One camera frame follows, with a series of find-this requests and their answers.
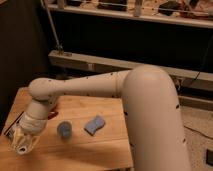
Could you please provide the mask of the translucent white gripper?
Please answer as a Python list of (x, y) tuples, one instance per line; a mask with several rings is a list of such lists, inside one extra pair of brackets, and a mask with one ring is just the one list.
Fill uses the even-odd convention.
[(21, 126), (14, 126), (11, 147), (17, 154), (28, 154), (38, 143), (40, 133), (26, 131)]

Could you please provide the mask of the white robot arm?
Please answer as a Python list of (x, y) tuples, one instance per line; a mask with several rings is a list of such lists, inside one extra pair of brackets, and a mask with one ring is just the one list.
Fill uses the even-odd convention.
[(191, 171), (175, 85), (153, 65), (69, 80), (38, 78), (28, 86), (31, 101), (12, 127), (11, 146), (32, 151), (48, 115), (62, 95), (117, 97), (122, 100), (134, 171)]

